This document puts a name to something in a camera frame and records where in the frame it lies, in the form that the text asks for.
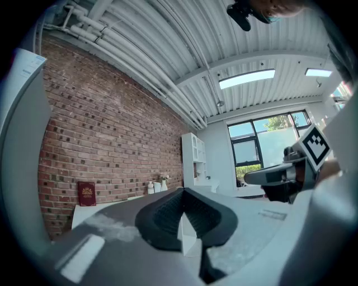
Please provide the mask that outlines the dark red hardcover book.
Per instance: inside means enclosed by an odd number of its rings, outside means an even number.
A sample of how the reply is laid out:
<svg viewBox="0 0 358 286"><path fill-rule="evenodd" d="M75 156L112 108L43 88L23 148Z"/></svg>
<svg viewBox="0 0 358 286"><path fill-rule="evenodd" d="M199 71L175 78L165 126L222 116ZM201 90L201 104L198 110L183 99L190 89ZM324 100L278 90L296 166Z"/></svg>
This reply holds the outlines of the dark red hardcover book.
<svg viewBox="0 0 358 286"><path fill-rule="evenodd" d="M96 192L94 182L78 182L78 201L81 207L96 206Z"/></svg>

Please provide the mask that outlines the white shelf unit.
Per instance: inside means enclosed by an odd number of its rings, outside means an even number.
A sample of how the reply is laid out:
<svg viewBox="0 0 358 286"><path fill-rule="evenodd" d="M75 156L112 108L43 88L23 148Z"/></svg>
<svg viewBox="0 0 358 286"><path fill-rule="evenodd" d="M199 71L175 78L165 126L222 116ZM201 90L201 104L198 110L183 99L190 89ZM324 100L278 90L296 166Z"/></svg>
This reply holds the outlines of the white shelf unit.
<svg viewBox="0 0 358 286"><path fill-rule="evenodd" d="M208 176L205 144L193 133L182 135L182 159L184 187L203 186Z"/></svg>

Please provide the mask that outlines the white card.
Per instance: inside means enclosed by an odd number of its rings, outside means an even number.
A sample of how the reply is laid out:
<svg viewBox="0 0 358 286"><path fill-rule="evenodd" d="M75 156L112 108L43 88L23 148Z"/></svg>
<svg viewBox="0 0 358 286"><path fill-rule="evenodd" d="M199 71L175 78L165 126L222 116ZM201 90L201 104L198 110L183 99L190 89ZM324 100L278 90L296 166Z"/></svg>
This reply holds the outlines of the white card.
<svg viewBox="0 0 358 286"><path fill-rule="evenodd" d="M201 256L201 240L197 237L197 233L186 213L183 213L180 219L178 239L182 243L182 254L184 257L199 258Z"/></svg>

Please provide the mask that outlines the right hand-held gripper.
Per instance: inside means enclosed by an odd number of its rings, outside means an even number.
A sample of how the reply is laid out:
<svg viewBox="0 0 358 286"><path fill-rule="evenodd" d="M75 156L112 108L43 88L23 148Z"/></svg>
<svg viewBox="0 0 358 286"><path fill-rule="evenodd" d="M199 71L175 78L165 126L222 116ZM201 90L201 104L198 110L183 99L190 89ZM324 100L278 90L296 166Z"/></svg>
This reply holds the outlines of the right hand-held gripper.
<svg viewBox="0 0 358 286"><path fill-rule="evenodd" d="M270 201L292 203L299 192L314 187L330 152L324 134L311 125L294 145L284 150L283 164L246 173L244 180L259 185Z"/></svg>

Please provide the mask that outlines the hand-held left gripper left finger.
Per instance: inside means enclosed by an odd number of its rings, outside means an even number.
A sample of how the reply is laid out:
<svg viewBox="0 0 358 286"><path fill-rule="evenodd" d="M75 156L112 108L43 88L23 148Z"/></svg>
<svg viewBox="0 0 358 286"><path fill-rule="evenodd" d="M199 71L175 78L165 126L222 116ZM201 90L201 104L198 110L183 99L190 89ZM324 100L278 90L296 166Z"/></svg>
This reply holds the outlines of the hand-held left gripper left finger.
<svg viewBox="0 0 358 286"><path fill-rule="evenodd" d="M56 286L201 286L178 239L182 192L110 205L51 248Z"/></svg>

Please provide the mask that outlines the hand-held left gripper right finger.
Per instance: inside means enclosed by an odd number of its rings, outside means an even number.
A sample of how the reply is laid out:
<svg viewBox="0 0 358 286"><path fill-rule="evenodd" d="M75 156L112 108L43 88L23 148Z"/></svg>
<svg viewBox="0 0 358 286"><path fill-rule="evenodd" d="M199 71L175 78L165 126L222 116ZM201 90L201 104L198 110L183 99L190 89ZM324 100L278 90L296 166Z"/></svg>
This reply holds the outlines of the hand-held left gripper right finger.
<svg viewBox="0 0 358 286"><path fill-rule="evenodd" d="M274 238L288 212L263 202L214 201L184 189L184 213L201 240L199 277L207 284L237 272Z"/></svg>

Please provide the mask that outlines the grey partition panel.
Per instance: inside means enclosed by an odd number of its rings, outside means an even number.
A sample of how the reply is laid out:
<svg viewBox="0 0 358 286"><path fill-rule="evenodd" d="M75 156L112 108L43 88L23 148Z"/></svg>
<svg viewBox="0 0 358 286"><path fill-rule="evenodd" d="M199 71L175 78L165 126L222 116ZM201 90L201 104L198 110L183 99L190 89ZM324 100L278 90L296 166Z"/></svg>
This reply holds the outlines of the grey partition panel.
<svg viewBox="0 0 358 286"><path fill-rule="evenodd" d="M50 246L38 196L41 144L51 115L44 89L46 59L16 49L0 84L0 195L20 245L38 255Z"/></svg>

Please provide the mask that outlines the person's right forearm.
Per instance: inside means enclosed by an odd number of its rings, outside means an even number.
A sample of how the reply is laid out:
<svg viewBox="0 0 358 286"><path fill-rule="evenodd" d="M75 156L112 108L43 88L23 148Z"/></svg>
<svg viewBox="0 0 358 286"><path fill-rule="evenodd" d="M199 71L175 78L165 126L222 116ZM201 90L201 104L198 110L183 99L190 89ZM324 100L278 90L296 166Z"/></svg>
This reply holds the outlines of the person's right forearm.
<svg viewBox="0 0 358 286"><path fill-rule="evenodd" d="M327 160L321 167L319 173L319 181L325 180L328 177L336 175L341 171L340 165L336 159Z"/></svg>

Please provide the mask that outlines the rectangular ceiling light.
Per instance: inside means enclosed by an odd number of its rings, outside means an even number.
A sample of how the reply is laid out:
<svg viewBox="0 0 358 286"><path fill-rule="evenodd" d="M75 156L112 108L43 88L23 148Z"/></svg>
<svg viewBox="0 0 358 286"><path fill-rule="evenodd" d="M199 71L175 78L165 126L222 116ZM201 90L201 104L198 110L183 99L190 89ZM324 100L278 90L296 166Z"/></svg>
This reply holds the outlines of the rectangular ceiling light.
<svg viewBox="0 0 358 286"><path fill-rule="evenodd" d="M232 76L219 81L220 89L230 88L236 85L255 82L258 80L272 79L275 76L275 69L259 70Z"/></svg>
<svg viewBox="0 0 358 286"><path fill-rule="evenodd" d="M308 68L305 72L305 76L307 77L324 77L328 78L332 74L331 70L325 70L325 69L314 69L314 68Z"/></svg>

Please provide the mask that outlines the bundle of white ceiling pipes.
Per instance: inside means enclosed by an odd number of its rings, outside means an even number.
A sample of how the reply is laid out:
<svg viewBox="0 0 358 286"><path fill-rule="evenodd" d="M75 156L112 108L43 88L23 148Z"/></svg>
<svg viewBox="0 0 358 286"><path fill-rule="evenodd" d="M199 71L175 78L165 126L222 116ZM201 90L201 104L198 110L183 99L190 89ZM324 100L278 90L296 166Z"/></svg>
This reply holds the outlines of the bundle of white ceiling pipes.
<svg viewBox="0 0 358 286"><path fill-rule="evenodd" d="M63 33L106 55L194 128L206 128L208 121L199 106L143 49L117 32L116 24L100 22L75 0L58 0L44 15L45 29Z"/></svg>

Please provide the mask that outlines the black-framed window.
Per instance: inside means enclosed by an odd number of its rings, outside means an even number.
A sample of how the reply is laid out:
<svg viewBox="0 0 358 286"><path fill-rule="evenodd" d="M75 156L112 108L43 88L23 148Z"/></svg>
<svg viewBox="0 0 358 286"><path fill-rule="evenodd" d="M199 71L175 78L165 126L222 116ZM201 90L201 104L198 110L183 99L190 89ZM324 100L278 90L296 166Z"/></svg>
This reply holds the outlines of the black-framed window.
<svg viewBox="0 0 358 286"><path fill-rule="evenodd" d="M284 148L293 145L310 125L306 110L229 125L237 186L245 185L245 173L281 164Z"/></svg>

